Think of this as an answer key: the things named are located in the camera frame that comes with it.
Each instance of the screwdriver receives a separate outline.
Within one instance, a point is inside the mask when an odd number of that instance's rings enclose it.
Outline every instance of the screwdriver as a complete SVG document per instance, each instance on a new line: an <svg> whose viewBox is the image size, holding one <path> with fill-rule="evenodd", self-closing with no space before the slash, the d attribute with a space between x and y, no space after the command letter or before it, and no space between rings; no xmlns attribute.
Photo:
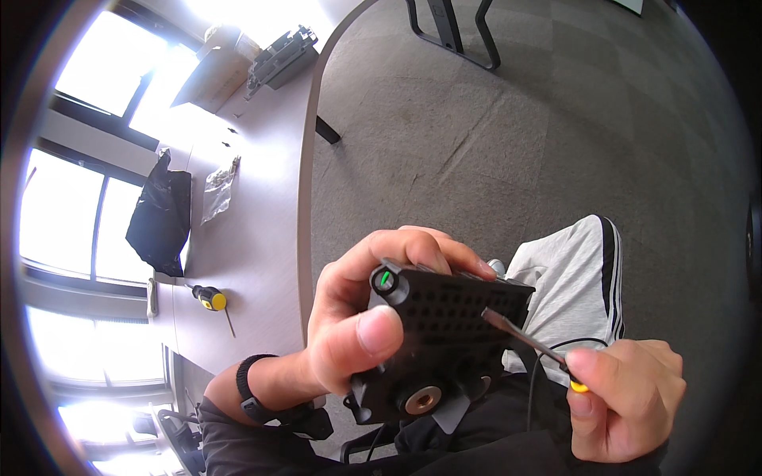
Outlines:
<svg viewBox="0 0 762 476"><path fill-rule="evenodd" d="M484 311L482 311L482 318L484 318L485 321L492 324L493 326L500 329L501 331L506 331L509 334L512 334L518 340L521 340L524 343L529 344L535 350L538 350L541 353L544 353L551 359L558 362L560 369L563 372L566 372L569 374L569 386L571 386L572 390L578 393L585 393L586 391L589 391L589 388L585 384L578 382L577 379L572 375L572 373L569 372L569 368L566 366L566 360L563 357L553 352L547 346L542 345L540 342L537 342L532 337L529 337L528 335L526 335L521 329L518 328L516 324L509 321L505 316L497 313L496 311L493 311L490 308L484 308Z"/></svg>
<svg viewBox="0 0 762 476"><path fill-rule="evenodd" d="M230 322L230 314L228 314L228 299L222 292L213 288L212 286L190 286L188 284L185 287L190 288L193 293L193 297L198 299L203 307L210 311L225 311L225 316L228 318L228 326L230 326L230 334L235 337L235 331L233 330L233 324Z"/></svg>

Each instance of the grey pants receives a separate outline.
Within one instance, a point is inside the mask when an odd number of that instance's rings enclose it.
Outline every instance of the grey pants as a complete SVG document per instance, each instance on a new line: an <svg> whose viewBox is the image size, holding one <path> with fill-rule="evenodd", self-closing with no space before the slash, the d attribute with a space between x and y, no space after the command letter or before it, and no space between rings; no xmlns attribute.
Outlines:
<svg viewBox="0 0 762 476"><path fill-rule="evenodd" d="M523 243L506 277L534 286L523 330L548 347L579 337L596 337L611 344L624 335L622 320L622 239L604 217L586 216L574 225L539 240ZM573 343L574 347L602 347ZM548 378L569 386L559 364L544 356ZM512 350L503 355L508 372L526 372Z"/></svg>

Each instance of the cardboard box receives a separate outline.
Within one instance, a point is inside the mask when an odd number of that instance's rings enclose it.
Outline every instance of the cardboard box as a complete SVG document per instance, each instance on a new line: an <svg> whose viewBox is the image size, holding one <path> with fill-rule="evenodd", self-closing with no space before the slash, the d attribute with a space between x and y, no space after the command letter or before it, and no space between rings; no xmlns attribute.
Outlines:
<svg viewBox="0 0 762 476"><path fill-rule="evenodd" d="M199 65L190 74L170 107L184 103L216 113L248 77L248 68L261 48L240 28L217 28L196 53Z"/></svg>

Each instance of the plastic bag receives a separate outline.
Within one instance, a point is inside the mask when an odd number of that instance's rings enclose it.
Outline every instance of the plastic bag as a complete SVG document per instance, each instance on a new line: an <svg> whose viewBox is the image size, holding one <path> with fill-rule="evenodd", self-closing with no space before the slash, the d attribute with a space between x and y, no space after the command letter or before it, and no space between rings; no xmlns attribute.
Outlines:
<svg viewBox="0 0 762 476"><path fill-rule="evenodd" d="M238 155L233 159L230 167L221 167L207 177L207 182L203 186L201 225L224 212L230 206L233 178L235 178L235 171L238 170L240 161L241 156Z"/></svg>
<svg viewBox="0 0 762 476"><path fill-rule="evenodd" d="M182 277L180 252L191 230L191 174L169 171L171 154L162 149L143 185L126 239L154 270Z"/></svg>

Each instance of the black plastic bag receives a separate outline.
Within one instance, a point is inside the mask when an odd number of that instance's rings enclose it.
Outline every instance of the black plastic bag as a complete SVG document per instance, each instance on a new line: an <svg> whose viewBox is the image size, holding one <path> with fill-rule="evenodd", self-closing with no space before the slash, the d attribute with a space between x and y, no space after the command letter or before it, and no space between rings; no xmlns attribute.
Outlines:
<svg viewBox="0 0 762 476"><path fill-rule="evenodd" d="M191 174L169 171L171 155L162 149L143 185L126 239L154 270L182 277L180 252L191 230Z"/></svg>

